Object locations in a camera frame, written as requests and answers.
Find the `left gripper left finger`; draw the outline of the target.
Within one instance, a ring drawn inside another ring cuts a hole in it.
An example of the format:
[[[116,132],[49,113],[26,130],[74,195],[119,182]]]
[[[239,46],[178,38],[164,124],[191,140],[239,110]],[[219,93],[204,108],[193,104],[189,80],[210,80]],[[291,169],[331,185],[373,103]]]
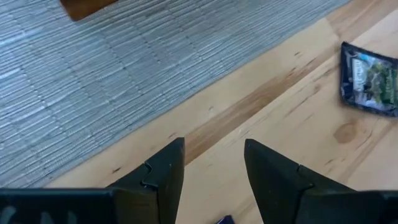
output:
[[[185,168],[185,140],[176,138],[109,185],[117,224],[175,224]]]

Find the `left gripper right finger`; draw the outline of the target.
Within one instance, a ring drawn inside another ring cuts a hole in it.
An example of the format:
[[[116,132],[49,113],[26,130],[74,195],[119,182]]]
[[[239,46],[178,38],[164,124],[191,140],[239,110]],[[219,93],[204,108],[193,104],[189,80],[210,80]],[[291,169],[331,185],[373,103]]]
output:
[[[305,193],[353,191],[254,139],[245,140],[244,161],[264,224],[295,224]]]

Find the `grey woven placemat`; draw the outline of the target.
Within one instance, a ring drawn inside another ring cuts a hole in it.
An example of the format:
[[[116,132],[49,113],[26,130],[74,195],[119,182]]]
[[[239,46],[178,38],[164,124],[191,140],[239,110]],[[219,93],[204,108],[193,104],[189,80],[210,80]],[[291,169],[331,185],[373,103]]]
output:
[[[41,187],[350,0],[0,0],[0,187]]]

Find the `wooden three-compartment box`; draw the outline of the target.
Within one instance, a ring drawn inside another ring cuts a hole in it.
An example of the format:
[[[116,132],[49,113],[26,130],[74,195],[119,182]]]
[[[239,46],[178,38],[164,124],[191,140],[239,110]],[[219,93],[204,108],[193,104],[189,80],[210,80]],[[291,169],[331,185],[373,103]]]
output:
[[[118,0],[59,0],[71,20],[79,21]]]

